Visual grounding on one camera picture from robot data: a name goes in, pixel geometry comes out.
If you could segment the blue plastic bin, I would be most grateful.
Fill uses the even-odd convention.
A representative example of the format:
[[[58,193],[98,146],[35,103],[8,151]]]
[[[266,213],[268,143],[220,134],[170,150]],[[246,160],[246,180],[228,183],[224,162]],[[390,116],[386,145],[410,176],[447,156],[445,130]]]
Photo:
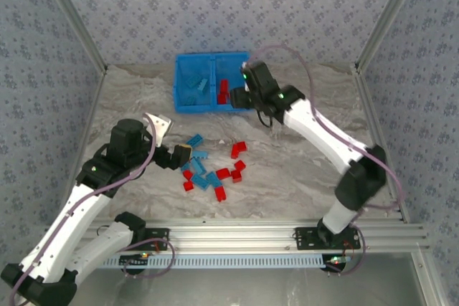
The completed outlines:
[[[179,54],[176,56],[173,98],[174,107],[178,113],[209,113],[213,110],[216,104],[214,100],[214,63],[213,54]],[[186,85],[186,79],[194,75],[199,75],[202,79],[209,80],[204,93],[200,93],[197,90],[197,86],[190,88]],[[184,103],[190,96],[197,99],[196,104],[186,106]]]
[[[217,95],[219,85],[222,79],[227,79],[229,82],[229,93],[235,87],[244,87],[245,80],[240,73],[241,64],[246,62],[250,57],[248,52],[225,52],[215,54],[215,78],[216,78],[216,105],[215,112],[219,113],[234,113],[244,110],[234,109],[231,104],[218,105]]]

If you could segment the grey metal panel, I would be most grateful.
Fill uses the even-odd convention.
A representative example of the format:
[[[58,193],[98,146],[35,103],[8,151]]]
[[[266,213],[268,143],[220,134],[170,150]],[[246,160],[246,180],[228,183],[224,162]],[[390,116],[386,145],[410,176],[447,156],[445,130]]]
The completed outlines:
[[[451,306],[430,258],[354,255],[342,273],[297,269],[97,269],[68,306]]]

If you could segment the aluminium side rail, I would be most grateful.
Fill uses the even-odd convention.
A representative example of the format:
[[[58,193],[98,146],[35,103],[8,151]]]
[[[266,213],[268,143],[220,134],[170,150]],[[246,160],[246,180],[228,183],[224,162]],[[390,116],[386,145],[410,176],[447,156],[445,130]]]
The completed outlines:
[[[47,224],[57,218],[80,172],[105,76],[106,68],[94,68],[80,73],[75,76],[79,83],[63,94],[65,104],[71,104],[72,108],[67,108],[56,118],[56,123],[62,126],[63,132],[55,137],[57,170],[52,176],[57,178],[60,185],[56,189],[55,197],[49,201]]]
[[[365,78],[359,73],[358,69],[354,66],[353,67],[353,76],[356,79],[356,88],[359,92],[359,97],[361,99],[362,107],[366,116],[366,121],[369,129],[369,133],[372,137],[374,143],[383,147],[387,154],[387,165],[391,168],[391,170],[395,173],[395,167],[392,162],[392,158],[389,153],[389,149],[387,147],[387,142],[384,138],[384,134],[382,132],[381,125],[379,124],[379,118],[377,116],[377,112],[375,110],[374,104],[372,102],[372,97],[369,91],[369,88],[366,84]],[[387,182],[388,194],[392,198],[399,196],[398,188],[396,182],[394,182],[392,177],[388,177]],[[404,201],[400,201],[398,203],[397,208],[391,210],[391,213],[400,213],[400,218],[404,223],[410,223],[410,216],[407,211],[407,207]]]

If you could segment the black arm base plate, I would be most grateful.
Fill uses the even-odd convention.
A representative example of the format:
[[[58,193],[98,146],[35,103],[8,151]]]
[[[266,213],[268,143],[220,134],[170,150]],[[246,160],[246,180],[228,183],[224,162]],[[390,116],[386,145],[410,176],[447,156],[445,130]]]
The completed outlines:
[[[145,228],[140,231],[135,231],[130,246],[152,238],[161,238],[163,240],[169,240],[168,228]],[[160,252],[166,251],[168,244],[164,242],[147,242],[137,247],[130,249],[123,249],[123,251],[143,251],[143,252]]]
[[[332,234],[325,228],[297,227],[294,229],[293,238],[295,239],[298,250],[343,250],[361,248],[358,231],[350,227],[346,227],[339,234]]]

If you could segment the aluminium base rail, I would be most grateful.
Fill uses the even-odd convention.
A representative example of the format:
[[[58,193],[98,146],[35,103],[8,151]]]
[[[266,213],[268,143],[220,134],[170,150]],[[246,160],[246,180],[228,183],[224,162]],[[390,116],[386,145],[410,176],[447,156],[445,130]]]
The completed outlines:
[[[169,239],[182,254],[287,254],[295,252],[294,229],[316,221],[275,219],[175,219],[150,220],[148,228],[168,228]],[[421,224],[398,219],[362,219],[356,225],[366,251],[399,253],[432,248]]]

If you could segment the small circuit board bracket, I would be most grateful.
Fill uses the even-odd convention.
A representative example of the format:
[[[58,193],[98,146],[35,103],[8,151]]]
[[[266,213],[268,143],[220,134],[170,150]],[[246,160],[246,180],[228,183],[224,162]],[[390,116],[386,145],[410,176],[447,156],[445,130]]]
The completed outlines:
[[[149,256],[147,254],[130,254],[121,255],[118,259],[118,264],[124,266],[146,266]]]
[[[351,257],[346,255],[323,255],[323,263],[325,264],[323,270],[333,273],[342,273],[346,264],[350,261]]]

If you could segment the aluminium frame post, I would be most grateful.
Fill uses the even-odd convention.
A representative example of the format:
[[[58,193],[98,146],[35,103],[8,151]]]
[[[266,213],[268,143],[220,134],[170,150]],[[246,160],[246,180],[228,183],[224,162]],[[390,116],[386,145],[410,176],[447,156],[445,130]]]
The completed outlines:
[[[66,17],[67,22],[72,27],[73,32],[80,40],[91,62],[94,64],[97,71],[105,74],[107,64],[99,53],[98,48],[87,30],[82,17],[79,15],[72,0],[55,0]]]
[[[388,0],[384,6],[377,22],[372,29],[372,32],[364,45],[361,54],[355,61],[356,71],[361,75],[369,66],[374,55],[377,53],[384,37],[389,31],[392,23],[397,17],[400,9],[403,7],[406,0]]]

